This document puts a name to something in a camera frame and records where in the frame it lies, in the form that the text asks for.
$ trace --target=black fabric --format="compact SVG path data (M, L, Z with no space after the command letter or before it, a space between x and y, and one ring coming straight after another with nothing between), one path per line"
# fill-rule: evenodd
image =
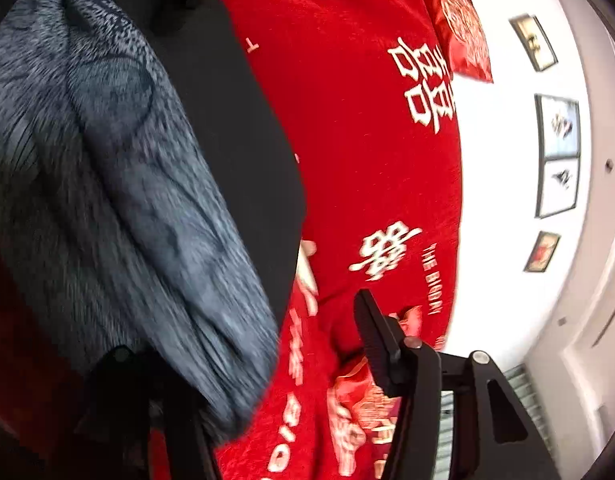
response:
M185 11L175 33L151 29L160 0L115 0L148 39L181 99L279 325L305 215L294 154L248 66L220 0Z

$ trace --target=picture frame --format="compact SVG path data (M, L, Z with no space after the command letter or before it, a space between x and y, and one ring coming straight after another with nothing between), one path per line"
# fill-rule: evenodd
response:
M577 101L545 94L534 95L539 122L540 157L581 155L581 115Z
M539 232L524 272L545 272L552 261L552 256L554 256L560 239L561 235L556 233Z
M558 63L554 48L536 16L523 14L512 18L510 24L523 43L536 72L545 72Z
M580 171L578 157L542 161L536 218L548 218L576 208Z

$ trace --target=gray blanket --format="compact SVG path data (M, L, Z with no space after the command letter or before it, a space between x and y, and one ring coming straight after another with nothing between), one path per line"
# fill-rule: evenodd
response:
M166 72L112 0L18 0L0 26L0 248L74 369L149 344L206 397L217 440L247 425L278 329Z

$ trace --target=black plastic mount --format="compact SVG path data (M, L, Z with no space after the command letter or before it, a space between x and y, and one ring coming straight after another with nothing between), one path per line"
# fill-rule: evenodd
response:
M559 479L537 428L489 355L456 357L406 338L369 290L357 294L354 314L376 383L386 395L403 397L382 480L433 478L441 392L448 390L454 392L449 480Z

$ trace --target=red fabric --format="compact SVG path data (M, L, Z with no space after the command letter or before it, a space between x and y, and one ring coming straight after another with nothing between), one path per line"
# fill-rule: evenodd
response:
M41 334L0 258L0 424L47 457L72 426L80 386Z
M421 311L408 310L399 322L406 336L419 336ZM360 356L347 365L334 382L334 394L365 431L371 449L376 478L380 478L396 428L400 399L383 395L369 370L367 358Z
M361 349L352 302L363 287L386 314L420 306L421 336L441 348L455 291L461 160L424 1L224 2L297 153L319 319L341 359ZM364 243L377 245L365 255Z
M472 0L424 1L452 71L494 82L485 33Z
M310 292L297 280L268 392L248 432L217 452L225 480L331 480L341 472L356 480L373 478L363 430L329 388L336 355L306 299ZM150 448L153 480L169 480L162 434L153 432Z

